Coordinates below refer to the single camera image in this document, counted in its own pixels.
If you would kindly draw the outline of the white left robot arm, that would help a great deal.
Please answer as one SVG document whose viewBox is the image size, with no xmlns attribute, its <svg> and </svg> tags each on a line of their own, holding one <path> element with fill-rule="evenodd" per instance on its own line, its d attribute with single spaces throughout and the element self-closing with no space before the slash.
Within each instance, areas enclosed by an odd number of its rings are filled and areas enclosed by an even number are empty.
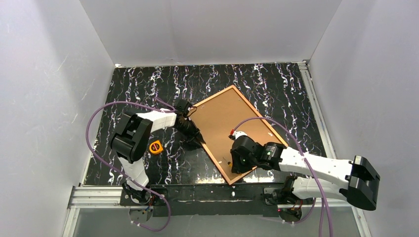
<svg viewBox="0 0 419 237">
<path fill-rule="evenodd" d="M 183 134 L 185 142 L 192 147 L 201 148 L 205 143 L 195 123 L 180 112 L 169 112 L 164 109 L 160 112 L 127 112 L 122 115 L 110 146 L 116 152 L 128 176 L 126 182 L 130 188 L 142 191 L 148 185 L 149 178 L 145 171 L 143 156 L 149 148 L 150 135 L 169 127 Z"/>
</svg>

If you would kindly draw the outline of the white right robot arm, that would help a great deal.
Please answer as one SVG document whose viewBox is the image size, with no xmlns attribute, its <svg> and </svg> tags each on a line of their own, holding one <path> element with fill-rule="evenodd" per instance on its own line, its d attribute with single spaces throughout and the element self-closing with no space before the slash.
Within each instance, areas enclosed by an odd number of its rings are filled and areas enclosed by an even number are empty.
<svg viewBox="0 0 419 237">
<path fill-rule="evenodd" d="M 380 175 L 363 156 L 348 160 L 301 154 L 280 143 L 261 145 L 243 132 L 229 138 L 233 140 L 230 150 L 233 173 L 245 173 L 258 167 L 301 174 L 282 189 L 280 197 L 332 198 L 345 200 L 363 210 L 377 208 Z"/>
</svg>

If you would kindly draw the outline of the yellow handled screwdriver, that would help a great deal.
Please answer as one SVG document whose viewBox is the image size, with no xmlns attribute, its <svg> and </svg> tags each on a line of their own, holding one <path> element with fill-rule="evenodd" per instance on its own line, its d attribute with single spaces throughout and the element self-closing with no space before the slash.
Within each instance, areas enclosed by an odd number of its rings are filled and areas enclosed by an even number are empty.
<svg viewBox="0 0 419 237">
<path fill-rule="evenodd" d="M 224 163 L 228 166 L 228 167 L 232 167 L 232 162 L 230 161 L 230 160 L 228 160 L 228 159 L 225 159 L 225 158 L 223 158 L 223 160 L 224 160 Z"/>
</svg>

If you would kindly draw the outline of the red wooden picture frame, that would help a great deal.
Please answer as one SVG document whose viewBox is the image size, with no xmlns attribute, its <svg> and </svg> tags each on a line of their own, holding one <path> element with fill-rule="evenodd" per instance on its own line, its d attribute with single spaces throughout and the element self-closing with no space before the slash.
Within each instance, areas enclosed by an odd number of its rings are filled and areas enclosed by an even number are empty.
<svg viewBox="0 0 419 237">
<path fill-rule="evenodd" d="M 286 144 L 286 141 L 270 125 L 261 120 L 261 113 L 233 85 L 196 103 L 191 110 L 190 118 L 200 130 L 205 144 L 203 148 L 221 173 L 225 181 L 232 185 L 248 175 L 231 172 L 223 158 L 232 161 L 230 149 L 233 140 L 228 136 L 236 126 L 254 141 L 261 144 L 276 142 Z"/>
</svg>

